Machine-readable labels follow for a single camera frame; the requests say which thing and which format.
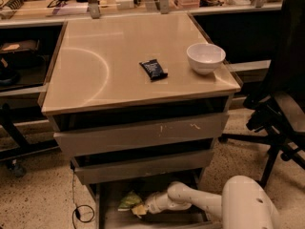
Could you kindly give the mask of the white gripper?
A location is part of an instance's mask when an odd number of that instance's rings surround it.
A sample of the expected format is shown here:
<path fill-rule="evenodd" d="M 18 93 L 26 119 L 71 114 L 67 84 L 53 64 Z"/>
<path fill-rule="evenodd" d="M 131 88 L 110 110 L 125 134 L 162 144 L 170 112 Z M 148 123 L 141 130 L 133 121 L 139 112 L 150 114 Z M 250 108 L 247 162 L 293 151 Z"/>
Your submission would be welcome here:
<path fill-rule="evenodd" d="M 149 195 L 144 204 L 137 204 L 132 208 L 132 213 L 139 217 L 140 219 L 148 213 L 158 214 L 161 212 L 157 204 L 157 200 L 159 199 L 159 193 L 153 193 Z"/>

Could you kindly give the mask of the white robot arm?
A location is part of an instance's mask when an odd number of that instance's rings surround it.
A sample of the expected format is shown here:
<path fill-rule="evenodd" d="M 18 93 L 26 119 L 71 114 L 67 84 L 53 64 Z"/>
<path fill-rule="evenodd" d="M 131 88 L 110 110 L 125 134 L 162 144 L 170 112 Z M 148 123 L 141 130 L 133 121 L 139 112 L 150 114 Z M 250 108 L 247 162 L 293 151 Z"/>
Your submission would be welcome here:
<path fill-rule="evenodd" d="M 132 207 L 141 217 L 163 211 L 183 211 L 195 206 L 222 220 L 223 229 L 280 229 L 280 216 L 265 190 L 253 179 L 234 176 L 222 194 L 195 190 L 174 181 L 163 192 L 150 194 Z"/>

